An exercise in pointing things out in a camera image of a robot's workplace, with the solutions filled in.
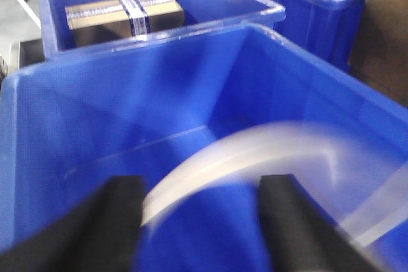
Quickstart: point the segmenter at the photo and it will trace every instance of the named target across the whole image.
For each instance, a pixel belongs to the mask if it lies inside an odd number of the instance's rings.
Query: brown paper bag
[[[408,106],[408,0],[365,0],[351,74]]]

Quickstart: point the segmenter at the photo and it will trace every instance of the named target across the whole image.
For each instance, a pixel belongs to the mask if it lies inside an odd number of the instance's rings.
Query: cardboard box
[[[351,74],[408,106],[408,0],[365,0]]]
[[[184,25],[176,0],[106,0],[65,8],[78,47]]]

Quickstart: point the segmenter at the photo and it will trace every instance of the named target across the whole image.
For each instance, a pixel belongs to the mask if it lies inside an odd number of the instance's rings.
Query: white floor
[[[38,15],[38,0],[28,0]],[[16,0],[0,0],[0,54],[9,63],[10,44],[41,37],[41,31]]]

